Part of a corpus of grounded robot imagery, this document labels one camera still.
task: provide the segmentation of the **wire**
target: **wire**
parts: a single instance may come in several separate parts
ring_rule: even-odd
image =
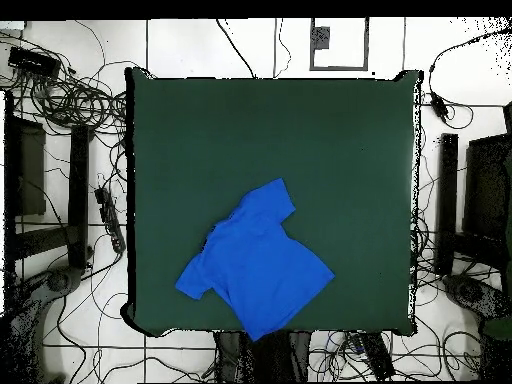
[[[254,74],[254,72],[252,71],[251,67],[249,66],[249,64],[247,63],[247,61],[244,59],[244,57],[242,56],[242,54],[238,51],[238,49],[236,48],[236,46],[233,44],[233,41],[231,40],[231,37],[229,36],[229,34],[227,33],[227,31],[224,29],[224,27],[220,24],[219,20],[218,19],[215,19],[215,22],[217,22],[217,26],[221,29],[221,31],[224,33],[224,35],[226,36],[226,38],[228,39],[229,41],[229,44],[231,44],[231,47],[233,47],[233,49],[235,50],[236,54],[238,55],[238,57],[240,57],[240,59],[242,59],[242,61],[245,63],[245,66],[247,66],[247,69],[249,69],[249,72],[251,73],[251,77],[252,78],[256,78],[256,75]]]
[[[72,384],[73,383],[73,380],[75,379],[75,377],[77,376],[78,372],[80,371],[80,369],[83,367],[84,363],[85,363],[85,359],[87,358],[87,352],[85,351],[85,349],[83,347],[81,347],[78,343],[76,343],[75,341],[71,340],[68,336],[66,336],[64,334],[64,332],[62,331],[62,329],[60,328],[60,323],[61,323],[61,318],[62,318],[62,315],[64,314],[64,310],[66,309],[66,303],[67,303],[67,296],[64,296],[63,298],[64,302],[62,304],[62,309],[60,311],[60,314],[59,314],[59,317],[57,318],[57,329],[59,330],[59,333],[60,335],[66,339],[66,341],[68,341],[69,343],[71,343],[72,345],[76,346],[77,348],[79,348],[84,357],[82,359],[82,362],[80,363],[80,365],[78,366],[78,368],[76,369],[75,373],[73,374],[73,376],[71,377],[71,380],[69,380],[69,384]]]
[[[288,53],[288,62],[286,63],[286,67],[284,69],[280,70],[279,73],[275,76],[275,78],[278,78],[282,72],[285,72],[288,69],[288,66],[290,65],[290,61],[292,60],[292,54],[290,53],[290,50],[288,50],[288,47],[286,47],[283,44],[283,41],[281,40],[281,29],[283,28],[283,22],[284,22],[284,18],[281,18],[281,25],[279,26],[279,35],[277,38],[278,38],[279,42],[281,43],[281,46],[283,46]]]
[[[449,335],[447,335],[444,340],[443,340],[443,343],[442,343],[442,352],[443,352],[443,360],[444,360],[444,363],[445,363],[445,366],[446,366],[446,371],[448,372],[448,375],[450,376],[450,378],[453,380],[453,381],[457,381],[455,379],[455,376],[453,375],[453,373],[451,372],[451,369],[452,367],[450,366],[450,364],[448,363],[448,357],[449,355],[446,354],[446,343],[448,342],[448,340],[450,338],[452,338],[453,336],[456,336],[456,335],[465,335],[467,337],[470,337],[472,338],[473,340],[475,340],[478,344],[480,344],[480,339],[478,339],[476,336],[474,336],[473,334],[471,333],[468,333],[467,331],[454,331],[453,333],[450,333]]]
[[[477,37],[474,37],[470,40],[467,40],[467,41],[464,41],[460,44],[457,44],[455,46],[452,46],[452,47],[449,47],[445,50],[443,50],[441,53],[439,53],[436,58],[434,59],[434,62],[432,62],[432,65],[430,66],[430,69],[429,69],[429,77],[428,77],[428,86],[430,88],[430,91],[432,93],[435,93],[433,90],[432,90],[432,74],[434,72],[434,69],[435,69],[435,65],[436,65],[436,62],[447,52],[451,51],[451,50],[454,50],[454,49],[457,49],[457,48],[460,48],[460,47],[463,47],[465,45],[470,45],[470,44],[473,44],[473,43],[476,43],[477,41],[481,41],[481,40],[485,40],[487,38],[490,38],[490,37],[493,37],[493,36],[496,36],[496,35],[510,35],[512,33],[512,29],[510,28],[504,28],[504,29],[501,29],[499,31],[493,31],[493,32],[490,32],[490,33],[487,33],[487,34],[482,34],[482,35],[479,35]],[[442,96],[439,96],[441,97],[444,101],[446,102],[449,102],[453,105],[459,105],[459,106],[465,106],[465,105],[462,105],[460,103],[457,103],[457,102],[452,102],[450,100],[447,100],[445,97],[442,97]]]

